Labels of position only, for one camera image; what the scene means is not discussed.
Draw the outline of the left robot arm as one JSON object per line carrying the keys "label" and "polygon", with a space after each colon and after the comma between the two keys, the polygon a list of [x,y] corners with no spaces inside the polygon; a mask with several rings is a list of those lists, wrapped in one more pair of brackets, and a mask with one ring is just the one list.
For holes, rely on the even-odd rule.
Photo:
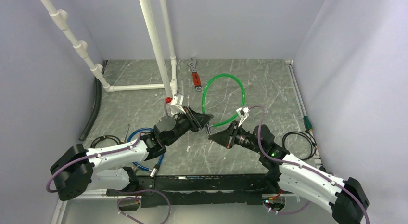
{"label": "left robot arm", "polygon": [[153,130],[136,140],[105,148],[70,147],[50,168],[46,183],[49,193],[57,193],[61,201],[71,200],[85,191],[112,189],[126,195],[140,188],[140,181],[131,162],[147,161],[162,156],[166,148],[189,131],[198,132],[212,119],[184,106],[183,112],[164,116]]}

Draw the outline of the green cable lock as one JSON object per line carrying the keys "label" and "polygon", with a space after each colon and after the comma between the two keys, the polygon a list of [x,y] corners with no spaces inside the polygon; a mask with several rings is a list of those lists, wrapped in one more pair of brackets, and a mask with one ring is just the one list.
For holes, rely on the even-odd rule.
{"label": "green cable lock", "polygon": [[244,84],[231,73],[221,73],[212,77],[203,89],[201,110],[213,113],[209,127],[220,128],[238,119],[235,111],[246,105],[247,95]]}

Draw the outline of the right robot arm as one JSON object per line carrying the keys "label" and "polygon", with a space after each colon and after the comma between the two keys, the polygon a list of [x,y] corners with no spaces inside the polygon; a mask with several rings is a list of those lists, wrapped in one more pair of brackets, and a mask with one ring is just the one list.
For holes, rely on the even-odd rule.
{"label": "right robot arm", "polygon": [[248,132],[233,121],[208,138],[226,149],[239,145],[259,153],[259,161],[268,170],[265,186],[271,193],[283,190],[305,198],[326,210],[339,224],[359,224],[367,217],[370,203],[357,179],[346,180],[305,163],[279,146],[265,124]]}

